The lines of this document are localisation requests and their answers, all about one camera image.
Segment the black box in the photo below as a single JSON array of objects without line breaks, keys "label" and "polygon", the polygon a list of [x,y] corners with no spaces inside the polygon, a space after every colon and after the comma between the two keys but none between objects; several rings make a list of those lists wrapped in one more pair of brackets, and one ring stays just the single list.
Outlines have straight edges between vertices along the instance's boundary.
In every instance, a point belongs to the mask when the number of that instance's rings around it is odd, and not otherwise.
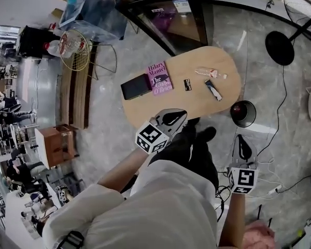
[{"label": "black box", "polygon": [[142,74],[121,84],[121,89],[125,100],[131,100],[152,90],[147,74]]}]

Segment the pink cloth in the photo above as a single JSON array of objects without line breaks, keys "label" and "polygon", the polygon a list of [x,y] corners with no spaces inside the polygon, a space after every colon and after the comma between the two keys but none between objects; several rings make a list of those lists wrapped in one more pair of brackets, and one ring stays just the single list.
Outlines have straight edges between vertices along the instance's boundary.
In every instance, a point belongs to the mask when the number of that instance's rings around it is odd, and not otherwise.
[{"label": "pink cloth", "polygon": [[261,220],[249,224],[243,236],[244,249],[274,249],[274,231]]}]

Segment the power plug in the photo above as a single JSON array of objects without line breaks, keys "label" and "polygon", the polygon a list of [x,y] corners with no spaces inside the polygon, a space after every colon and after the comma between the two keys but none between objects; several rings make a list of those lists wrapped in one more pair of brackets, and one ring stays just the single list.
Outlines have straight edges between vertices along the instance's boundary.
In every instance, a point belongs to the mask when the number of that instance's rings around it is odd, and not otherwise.
[{"label": "power plug", "polygon": [[267,194],[268,194],[268,195],[271,195],[271,194],[273,194],[273,193],[275,193],[275,192],[279,192],[279,191],[281,190],[281,188],[282,188],[282,185],[278,185],[278,186],[275,187],[274,189],[270,190]]}]

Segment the stand fan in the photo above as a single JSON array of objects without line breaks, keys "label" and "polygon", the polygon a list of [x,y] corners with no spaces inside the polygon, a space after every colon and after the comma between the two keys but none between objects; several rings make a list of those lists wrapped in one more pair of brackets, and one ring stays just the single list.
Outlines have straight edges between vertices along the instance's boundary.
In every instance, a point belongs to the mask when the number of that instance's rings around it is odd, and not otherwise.
[{"label": "stand fan", "polygon": [[294,47],[291,42],[302,33],[305,33],[311,26],[311,0],[284,0],[286,11],[290,19],[301,25],[300,28],[290,37],[285,34],[273,31],[266,37],[265,44],[268,54],[280,65],[289,65],[295,57]]}]

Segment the book cover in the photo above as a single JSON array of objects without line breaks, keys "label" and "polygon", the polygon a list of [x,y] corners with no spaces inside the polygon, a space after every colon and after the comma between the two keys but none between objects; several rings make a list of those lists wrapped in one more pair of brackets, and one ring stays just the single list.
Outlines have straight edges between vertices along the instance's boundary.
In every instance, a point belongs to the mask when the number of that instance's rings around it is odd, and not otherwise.
[{"label": "book cover", "polygon": [[153,64],[146,69],[153,95],[157,96],[173,89],[165,62]]}]

